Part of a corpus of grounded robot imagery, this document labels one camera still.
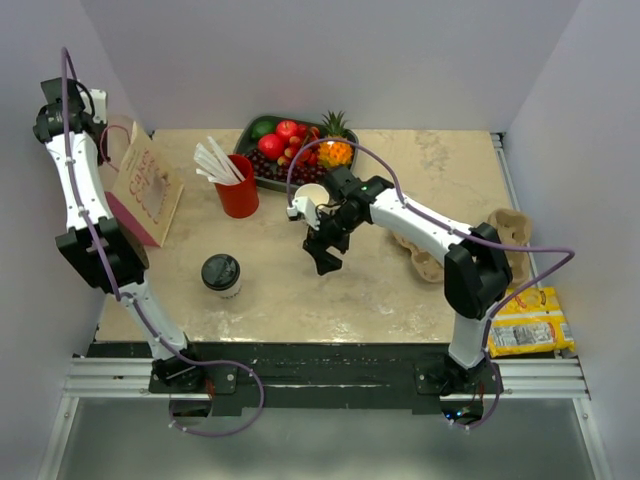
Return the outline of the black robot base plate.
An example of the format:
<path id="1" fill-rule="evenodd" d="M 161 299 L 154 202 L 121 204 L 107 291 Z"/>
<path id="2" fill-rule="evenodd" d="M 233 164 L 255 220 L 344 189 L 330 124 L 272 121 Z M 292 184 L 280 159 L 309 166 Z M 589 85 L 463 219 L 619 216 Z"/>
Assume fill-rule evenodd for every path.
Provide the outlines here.
<path id="1" fill-rule="evenodd" d="M 437 414 L 445 399 L 503 390 L 496 365 L 465 371 L 445 344 L 208 342 L 185 354 L 197 363 L 153 361 L 150 391 L 211 393 L 217 415 L 258 405 Z"/>

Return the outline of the paper bag pink handles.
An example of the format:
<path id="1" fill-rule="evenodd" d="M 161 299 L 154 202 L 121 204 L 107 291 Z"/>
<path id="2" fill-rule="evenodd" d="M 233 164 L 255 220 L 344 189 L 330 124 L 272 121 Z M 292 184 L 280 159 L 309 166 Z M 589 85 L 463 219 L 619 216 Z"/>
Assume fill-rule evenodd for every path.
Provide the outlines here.
<path id="1" fill-rule="evenodd" d="M 111 123 L 101 137 L 100 178 L 115 217 L 141 243 L 160 248 L 184 189 L 167 154 L 135 121 Z"/>

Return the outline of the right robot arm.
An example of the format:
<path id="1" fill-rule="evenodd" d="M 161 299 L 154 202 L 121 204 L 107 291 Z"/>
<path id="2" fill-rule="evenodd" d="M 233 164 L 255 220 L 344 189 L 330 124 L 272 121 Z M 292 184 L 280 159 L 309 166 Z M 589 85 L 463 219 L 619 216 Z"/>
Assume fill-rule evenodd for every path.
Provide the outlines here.
<path id="1" fill-rule="evenodd" d="M 497 231 L 487 223 L 471 227 L 451 220 L 411 202 L 392 182 L 380 176 L 363 181 L 346 167 L 330 171 L 323 189 L 330 206 L 302 190 L 289 195 L 287 206 L 290 220 L 308 226 L 303 248 L 317 273 L 341 269 L 341 259 L 330 251 L 346 253 L 351 233 L 363 223 L 388 229 L 429 253 L 444 269 L 444 294 L 455 319 L 448 353 L 425 379 L 441 395 L 469 392 L 488 364 L 490 311 L 512 281 Z"/>

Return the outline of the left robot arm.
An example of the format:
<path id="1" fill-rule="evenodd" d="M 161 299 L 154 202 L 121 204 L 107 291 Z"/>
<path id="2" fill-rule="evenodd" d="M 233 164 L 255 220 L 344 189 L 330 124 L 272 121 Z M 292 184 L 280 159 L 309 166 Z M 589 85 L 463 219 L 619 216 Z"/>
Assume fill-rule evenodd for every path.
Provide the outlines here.
<path id="1" fill-rule="evenodd" d="M 207 368 L 170 319 L 147 279 L 142 243 L 112 213 L 99 175 L 106 96 L 74 79 L 41 84 L 45 105 L 33 127 L 56 166 L 66 204 L 66 231 L 56 247 L 92 288 L 113 296 L 143 331 L 152 379 L 171 391 L 196 392 Z"/>

